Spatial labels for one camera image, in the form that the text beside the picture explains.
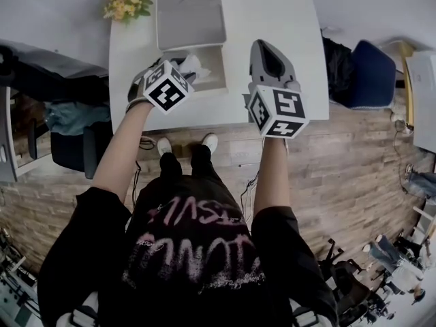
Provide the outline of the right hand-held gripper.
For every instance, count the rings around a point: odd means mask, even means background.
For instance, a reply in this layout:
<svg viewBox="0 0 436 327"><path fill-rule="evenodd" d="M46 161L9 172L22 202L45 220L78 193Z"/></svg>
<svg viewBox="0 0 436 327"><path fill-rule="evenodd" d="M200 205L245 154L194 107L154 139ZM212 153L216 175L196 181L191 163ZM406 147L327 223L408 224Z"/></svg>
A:
<svg viewBox="0 0 436 327"><path fill-rule="evenodd" d="M256 40L249 75L249 93L244 95L249 120L265 138L295 138L309 117L292 62L272 44Z"/></svg>

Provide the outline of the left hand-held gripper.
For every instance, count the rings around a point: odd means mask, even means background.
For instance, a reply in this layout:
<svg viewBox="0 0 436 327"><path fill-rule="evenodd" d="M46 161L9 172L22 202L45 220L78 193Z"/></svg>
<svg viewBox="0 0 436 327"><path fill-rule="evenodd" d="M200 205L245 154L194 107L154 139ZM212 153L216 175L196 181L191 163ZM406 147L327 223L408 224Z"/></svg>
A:
<svg viewBox="0 0 436 327"><path fill-rule="evenodd" d="M148 102L164 114L169 114L184 103L194 92L195 72L180 73L175 61L162 60L137 74L130 86L126 111Z"/></svg>

